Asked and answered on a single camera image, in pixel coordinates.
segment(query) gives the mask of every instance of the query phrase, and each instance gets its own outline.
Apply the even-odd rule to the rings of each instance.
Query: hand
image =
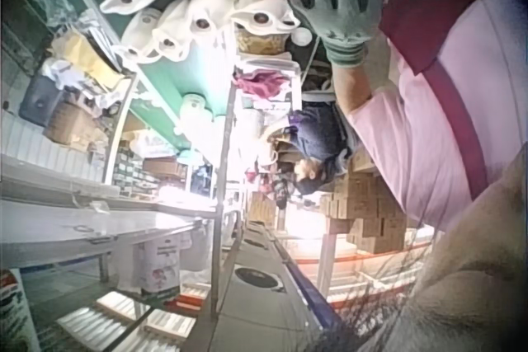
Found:
[[[354,67],[363,62],[365,42],[381,20],[383,0],[288,0],[301,21],[321,37],[330,62]]]

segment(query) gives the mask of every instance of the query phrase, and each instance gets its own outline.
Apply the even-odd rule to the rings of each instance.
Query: pile of items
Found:
[[[159,179],[143,169],[143,159],[127,147],[119,147],[115,161],[112,185],[121,188],[120,194],[138,199],[155,199]]]
[[[328,232],[347,234],[358,250],[379,254],[403,249],[407,218],[381,177],[349,172],[324,195],[320,210]]]

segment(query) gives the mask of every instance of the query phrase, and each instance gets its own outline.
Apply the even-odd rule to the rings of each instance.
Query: pink cloth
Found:
[[[245,94],[254,95],[259,99],[270,99],[279,95],[281,87],[288,82],[281,72],[268,69],[257,69],[251,73],[237,73],[234,84]]]
[[[526,141],[526,32],[521,0],[477,0],[438,57],[469,112],[490,183]],[[348,119],[407,214],[446,230],[471,202],[464,163],[427,80],[401,56],[398,68],[400,95],[377,92]]]

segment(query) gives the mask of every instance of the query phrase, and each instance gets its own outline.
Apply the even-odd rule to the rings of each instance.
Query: plastic bag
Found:
[[[75,8],[68,0],[34,0],[46,14],[46,25],[57,27],[77,20]]]

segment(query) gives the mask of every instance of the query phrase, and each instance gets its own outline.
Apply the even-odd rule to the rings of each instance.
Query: store shelf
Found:
[[[23,268],[94,256],[192,230],[195,219],[155,211],[55,208],[3,200],[2,264]]]

